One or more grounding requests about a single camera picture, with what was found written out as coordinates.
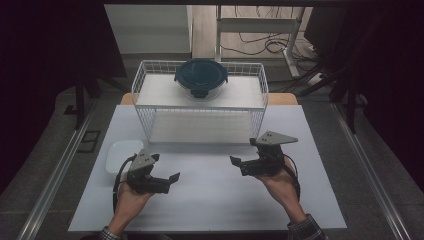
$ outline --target black curtain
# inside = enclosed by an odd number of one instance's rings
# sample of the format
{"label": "black curtain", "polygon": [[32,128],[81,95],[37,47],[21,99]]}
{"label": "black curtain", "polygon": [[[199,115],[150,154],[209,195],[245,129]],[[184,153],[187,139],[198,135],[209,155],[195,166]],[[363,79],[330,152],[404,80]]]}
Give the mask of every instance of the black curtain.
{"label": "black curtain", "polygon": [[365,115],[422,190],[423,10],[418,1],[389,9],[362,58],[360,81]]}
{"label": "black curtain", "polygon": [[1,191],[48,124],[58,93],[77,77],[126,77],[104,6],[96,2],[2,1],[0,66]]}

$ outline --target metal rail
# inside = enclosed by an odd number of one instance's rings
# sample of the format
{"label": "metal rail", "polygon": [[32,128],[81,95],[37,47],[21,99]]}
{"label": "metal rail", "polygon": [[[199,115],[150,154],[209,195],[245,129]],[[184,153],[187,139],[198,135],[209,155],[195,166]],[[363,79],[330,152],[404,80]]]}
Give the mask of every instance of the metal rail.
{"label": "metal rail", "polygon": [[72,158],[77,150],[78,144],[81,142],[81,139],[84,136],[85,130],[87,129],[88,124],[91,121],[94,110],[97,107],[98,100],[92,99],[88,103],[87,116],[84,122],[81,124],[81,127],[78,130],[75,130],[72,135],[71,140],[68,143],[62,157],[58,161],[55,169],[50,175],[49,180],[44,186],[43,191],[38,197],[37,202],[35,203],[34,208],[31,210],[29,217],[27,218],[24,226],[21,229],[21,232],[18,235],[18,240],[32,240],[35,239],[38,230],[43,223],[43,220],[47,214],[48,209],[50,208],[51,203],[57,193],[57,190],[62,183],[63,178],[65,177],[66,171]]}
{"label": "metal rail", "polygon": [[344,133],[346,134],[346,137],[349,143],[351,144],[355,152],[356,158],[359,161],[359,164],[365,174],[365,177],[368,180],[368,183],[372,191],[374,192],[377,202],[379,203],[383,211],[383,214],[386,217],[387,222],[389,223],[390,228],[393,231],[393,234],[395,235],[396,239],[399,239],[399,240],[411,239],[406,229],[406,226],[402,220],[402,217],[400,216],[390,196],[384,189],[383,184],[378,178],[370,160],[368,159],[367,154],[362,148],[360,141],[358,140],[356,135],[350,132],[349,127],[347,126],[344,120],[345,114],[343,112],[343,109],[341,108],[339,104],[332,103],[331,105],[333,107],[334,112],[336,113],[338,117],[340,125]]}

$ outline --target sleeve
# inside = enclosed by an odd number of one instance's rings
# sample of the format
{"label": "sleeve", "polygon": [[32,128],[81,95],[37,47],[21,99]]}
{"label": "sleeve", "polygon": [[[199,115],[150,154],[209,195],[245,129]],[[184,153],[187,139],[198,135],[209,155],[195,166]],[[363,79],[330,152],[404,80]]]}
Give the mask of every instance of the sleeve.
{"label": "sleeve", "polygon": [[103,230],[100,232],[99,239],[100,240],[121,240],[121,237],[109,232],[107,227],[104,227]]}
{"label": "sleeve", "polygon": [[329,238],[321,230],[318,224],[315,222],[312,215],[307,214],[307,219],[298,224],[289,223],[290,235],[293,236],[294,240],[328,240]]}

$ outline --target human hand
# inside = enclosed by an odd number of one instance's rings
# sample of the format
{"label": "human hand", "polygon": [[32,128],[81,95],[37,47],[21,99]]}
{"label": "human hand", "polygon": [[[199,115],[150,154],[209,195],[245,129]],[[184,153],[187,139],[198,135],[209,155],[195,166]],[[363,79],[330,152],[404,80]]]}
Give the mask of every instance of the human hand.
{"label": "human hand", "polygon": [[154,193],[138,194],[132,190],[125,182],[126,176],[126,174],[123,176],[123,182],[119,186],[115,214],[108,226],[108,230],[118,236],[122,235],[125,227],[140,214],[147,201],[154,195]]}
{"label": "human hand", "polygon": [[[284,157],[284,162],[293,171],[287,157]],[[306,214],[297,198],[293,179],[284,169],[273,176],[255,176],[255,178],[260,180],[270,195],[284,207],[292,223],[300,223],[306,219]]]}

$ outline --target wall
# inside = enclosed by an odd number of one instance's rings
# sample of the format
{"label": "wall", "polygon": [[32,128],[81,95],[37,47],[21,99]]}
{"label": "wall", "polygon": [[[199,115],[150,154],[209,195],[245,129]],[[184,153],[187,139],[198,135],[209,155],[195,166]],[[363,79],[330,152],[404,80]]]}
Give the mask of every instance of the wall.
{"label": "wall", "polygon": [[191,6],[105,5],[121,54],[191,52]]}

